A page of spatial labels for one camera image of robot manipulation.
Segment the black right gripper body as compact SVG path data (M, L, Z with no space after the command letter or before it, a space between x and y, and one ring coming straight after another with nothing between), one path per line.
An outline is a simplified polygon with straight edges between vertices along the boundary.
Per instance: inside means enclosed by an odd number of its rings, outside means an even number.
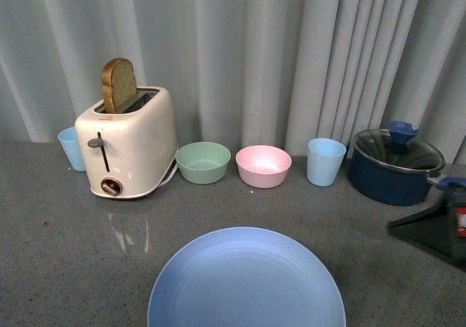
M442 176L441 248L446 260L465 268L465 177Z

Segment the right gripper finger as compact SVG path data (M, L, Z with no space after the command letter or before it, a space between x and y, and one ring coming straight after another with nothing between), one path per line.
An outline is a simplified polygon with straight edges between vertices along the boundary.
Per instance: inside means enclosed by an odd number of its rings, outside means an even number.
M387 224L388 233L438 258L452 258L449 212L432 206Z

